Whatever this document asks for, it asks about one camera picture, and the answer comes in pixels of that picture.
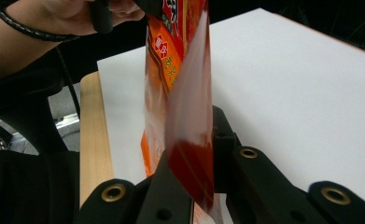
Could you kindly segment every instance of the wooden surface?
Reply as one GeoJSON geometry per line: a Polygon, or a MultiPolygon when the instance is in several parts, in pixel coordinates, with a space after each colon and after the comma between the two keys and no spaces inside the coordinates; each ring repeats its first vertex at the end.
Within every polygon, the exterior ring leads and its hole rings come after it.
{"type": "Polygon", "coordinates": [[[80,205],[102,182],[114,178],[98,72],[80,82],[80,205]]]}

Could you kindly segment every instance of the plastic bag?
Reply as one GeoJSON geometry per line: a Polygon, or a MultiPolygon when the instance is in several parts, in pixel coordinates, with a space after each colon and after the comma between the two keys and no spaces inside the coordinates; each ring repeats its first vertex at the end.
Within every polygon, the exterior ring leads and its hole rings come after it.
{"type": "MultiPolygon", "coordinates": [[[[175,176],[194,201],[211,213],[214,177],[208,27],[205,0],[164,0],[161,20],[148,17],[146,127],[141,146],[147,175],[154,173],[166,150],[175,176]]],[[[195,222],[205,219],[205,213],[195,209],[195,222]]]]}

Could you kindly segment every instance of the hand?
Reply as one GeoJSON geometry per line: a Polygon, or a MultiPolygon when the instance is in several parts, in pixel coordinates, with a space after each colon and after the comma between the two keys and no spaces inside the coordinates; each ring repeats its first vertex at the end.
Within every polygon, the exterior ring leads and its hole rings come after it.
{"type": "MultiPolygon", "coordinates": [[[[90,35],[95,33],[89,9],[89,2],[92,1],[94,0],[20,0],[10,7],[16,7],[16,4],[25,5],[25,8],[29,7],[28,11],[35,18],[41,19],[31,20],[31,24],[26,24],[24,21],[21,23],[38,30],[58,35],[90,35]]],[[[145,15],[133,0],[109,0],[109,8],[114,26],[125,21],[139,21],[145,15]]],[[[7,10],[13,13],[27,12],[27,10],[13,11],[13,8],[7,10]]]]}
{"type": "MultiPolygon", "coordinates": [[[[70,34],[88,35],[94,33],[90,17],[89,2],[94,0],[39,0],[56,21],[70,34]]],[[[125,21],[141,20],[145,13],[133,0],[110,0],[113,25],[125,21]]]]}

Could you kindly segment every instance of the black cable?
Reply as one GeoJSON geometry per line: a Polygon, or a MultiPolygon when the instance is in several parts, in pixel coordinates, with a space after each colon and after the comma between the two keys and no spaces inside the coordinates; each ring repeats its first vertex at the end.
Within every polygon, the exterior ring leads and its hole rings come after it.
{"type": "Polygon", "coordinates": [[[69,74],[68,68],[66,67],[65,60],[63,59],[63,55],[61,54],[60,49],[58,47],[56,47],[56,50],[57,50],[57,54],[60,58],[61,64],[63,66],[63,78],[65,79],[65,81],[68,85],[68,89],[71,92],[72,100],[74,101],[74,105],[75,105],[75,110],[77,111],[77,117],[80,119],[80,105],[79,105],[79,101],[77,100],[77,93],[75,92],[72,78],[69,74]]]}

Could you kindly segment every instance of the wrist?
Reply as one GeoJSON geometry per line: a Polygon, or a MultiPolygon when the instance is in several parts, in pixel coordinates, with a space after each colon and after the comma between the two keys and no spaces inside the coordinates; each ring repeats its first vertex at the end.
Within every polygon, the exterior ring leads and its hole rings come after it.
{"type": "Polygon", "coordinates": [[[55,35],[71,35],[39,0],[20,0],[6,8],[6,13],[16,22],[32,29],[55,35]]]}

